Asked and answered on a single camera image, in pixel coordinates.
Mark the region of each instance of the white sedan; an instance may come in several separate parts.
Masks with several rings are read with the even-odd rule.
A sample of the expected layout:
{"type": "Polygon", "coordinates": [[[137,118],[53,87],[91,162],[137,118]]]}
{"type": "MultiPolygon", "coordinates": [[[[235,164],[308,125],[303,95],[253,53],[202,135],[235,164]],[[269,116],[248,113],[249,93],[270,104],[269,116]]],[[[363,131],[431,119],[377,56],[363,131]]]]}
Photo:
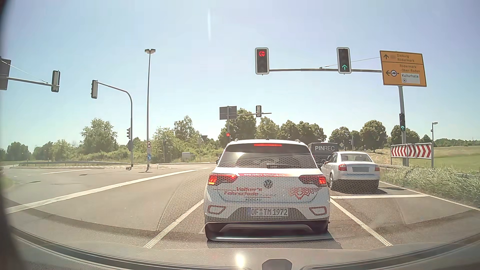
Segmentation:
{"type": "Polygon", "coordinates": [[[321,170],[328,176],[328,186],[332,190],[347,187],[355,193],[361,188],[377,189],[380,181],[380,167],[364,152],[334,152],[321,170]]]}

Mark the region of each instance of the white suv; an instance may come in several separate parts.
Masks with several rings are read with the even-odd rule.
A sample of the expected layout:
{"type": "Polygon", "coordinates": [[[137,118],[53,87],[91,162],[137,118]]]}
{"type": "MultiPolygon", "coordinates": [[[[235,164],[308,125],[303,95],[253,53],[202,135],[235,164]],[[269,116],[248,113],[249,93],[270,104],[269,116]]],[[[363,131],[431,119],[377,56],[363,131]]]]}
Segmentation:
{"type": "Polygon", "coordinates": [[[330,217],[326,177],[300,141],[231,142],[204,194],[205,234],[217,241],[318,239],[330,217]]]}

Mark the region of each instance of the grass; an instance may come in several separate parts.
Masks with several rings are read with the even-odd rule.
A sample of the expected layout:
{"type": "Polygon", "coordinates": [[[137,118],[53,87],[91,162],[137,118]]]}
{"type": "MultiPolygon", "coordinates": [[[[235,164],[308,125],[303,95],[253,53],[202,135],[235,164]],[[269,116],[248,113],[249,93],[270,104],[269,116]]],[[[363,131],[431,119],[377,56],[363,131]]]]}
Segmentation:
{"type": "MultiPolygon", "coordinates": [[[[369,153],[373,161],[379,164],[390,164],[390,149],[378,149],[369,153]]],[[[434,167],[451,168],[456,172],[480,173],[480,146],[436,147],[434,167]]],[[[402,165],[401,158],[393,158],[393,165],[402,165]]],[[[430,160],[409,159],[410,166],[430,167],[430,160]]]]}
{"type": "Polygon", "coordinates": [[[395,170],[382,168],[381,181],[405,186],[429,195],[480,207],[480,176],[463,178],[451,168],[424,170],[420,166],[395,170]]]}

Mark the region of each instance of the road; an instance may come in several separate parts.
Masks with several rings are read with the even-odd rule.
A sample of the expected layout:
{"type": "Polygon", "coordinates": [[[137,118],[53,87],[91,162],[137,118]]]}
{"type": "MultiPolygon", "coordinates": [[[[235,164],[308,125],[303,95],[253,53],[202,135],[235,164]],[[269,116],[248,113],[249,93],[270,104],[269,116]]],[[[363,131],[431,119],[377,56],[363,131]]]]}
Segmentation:
{"type": "Polygon", "coordinates": [[[368,194],[331,191],[327,239],[207,241],[202,199],[215,164],[123,169],[5,169],[11,224],[42,238],[102,252],[100,243],[146,249],[323,248],[367,250],[448,242],[480,233],[480,211],[380,183],[368,194]]]}

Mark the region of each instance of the white lane marking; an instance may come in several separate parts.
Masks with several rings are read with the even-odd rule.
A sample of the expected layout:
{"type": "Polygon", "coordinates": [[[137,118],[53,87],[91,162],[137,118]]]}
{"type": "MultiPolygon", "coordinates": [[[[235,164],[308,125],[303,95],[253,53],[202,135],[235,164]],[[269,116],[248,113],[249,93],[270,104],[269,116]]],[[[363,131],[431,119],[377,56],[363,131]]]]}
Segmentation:
{"type": "MultiPolygon", "coordinates": [[[[88,171],[88,170],[91,170],[91,169],[71,170],[71,171],[61,171],[61,172],[78,172],[78,171],[88,171]]],[[[61,172],[45,172],[45,173],[42,173],[42,174],[52,174],[52,173],[61,173],[61,172]]]]}
{"type": "Polygon", "coordinates": [[[374,231],[372,228],[370,228],[367,224],[363,223],[361,220],[359,220],[357,217],[352,215],[352,213],[348,212],[345,208],[343,208],[341,205],[339,205],[337,202],[334,200],[330,200],[330,202],[335,205],[338,209],[340,209],[342,212],[344,212],[348,217],[353,219],[360,227],[362,227],[364,230],[369,232],[373,237],[375,237],[378,241],[380,241],[382,244],[385,246],[391,246],[393,245],[390,243],[388,240],[386,240],[383,236],[379,235],[376,231],[374,231]]]}
{"type": "Polygon", "coordinates": [[[427,194],[408,194],[408,195],[358,195],[358,196],[330,196],[332,199],[373,199],[373,198],[411,198],[411,197],[429,197],[427,194]]]}
{"type": "Polygon", "coordinates": [[[204,203],[204,200],[202,199],[201,201],[197,202],[196,205],[192,206],[192,208],[188,209],[183,215],[181,215],[179,218],[177,218],[174,222],[172,222],[169,226],[167,226],[165,229],[163,229],[159,234],[157,234],[154,238],[152,238],[148,243],[144,245],[145,248],[152,248],[156,243],[158,243],[160,240],[162,240],[165,235],[167,235],[175,226],[177,226],[182,220],[184,220],[190,213],[192,213],[195,209],[197,209],[200,205],[204,203]]]}
{"type": "Polygon", "coordinates": [[[100,191],[109,190],[109,189],[116,188],[116,187],[121,187],[121,186],[124,186],[124,185],[135,184],[135,183],[148,181],[148,180],[152,180],[152,179],[157,179],[157,178],[161,178],[161,177],[167,177],[167,176],[172,176],[172,175],[175,175],[175,174],[186,173],[186,172],[194,172],[194,171],[196,171],[196,170],[172,172],[172,173],[167,173],[167,174],[156,175],[156,176],[147,177],[147,178],[136,179],[136,180],[123,182],[123,183],[118,183],[118,184],[111,184],[111,185],[107,185],[107,186],[103,186],[103,187],[99,187],[99,188],[94,188],[94,189],[90,189],[90,190],[80,191],[80,192],[76,192],[76,193],[72,193],[72,194],[68,194],[68,195],[63,195],[63,196],[51,198],[51,199],[46,199],[46,200],[43,200],[43,201],[12,206],[10,208],[5,209],[5,212],[7,214],[11,214],[11,213],[15,213],[15,212],[18,212],[18,211],[22,211],[22,210],[26,210],[26,209],[30,209],[30,208],[35,208],[35,207],[40,207],[40,206],[51,204],[51,203],[58,202],[58,201],[64,201],[64,200],[68,200],[68,199],[72,199],[72,198],[76,198],[76,197],[80,197],[80,196],[84,196],[84,195],[88,195],[88,194],[92,194],[92,193],[97,193],[97,192],[100,192],[100,191]]]}
{"type": "Polygon", "coordinates": [[[480,208],[477,208],[477,207],[473,207],[473,206],[470,206],[470,205],[466,205],[466,204],[463,204],[463,203],[457,203],[457,202],[454,202],[454,201],[451,201],[451,200],[447,200],[447,199],[444,199],[444,198],[440,198],[440,197],[436,197],[436,196],[433,196],[433,195],[429,195],[429,194],[426,194],[426,193],[422,193],[420,191],[415,191],[415,190],[411,190],[411,189],[408,189],[408,188],[404,188],[405,190],[408,190],[408,191],[411,191],[411,192],[416,192],[418,194],[423,194],[423,195],[426,195],[426,196],[429,196],[429,197],[432,197],[432,198],[435,198],[435,199],[439,199],[439,200],[442,200],[442,201],[446,201],[446,202],[450,202],[450,203],[454,203],[454,204],[457,204],[457,205],[460,205],[460,206],[464,206],[464,207],[467,207],[467,208],[470,208],[470,209],[474,209],[474,210],[477,210],[477,211],[480,211],[480,208]]]}

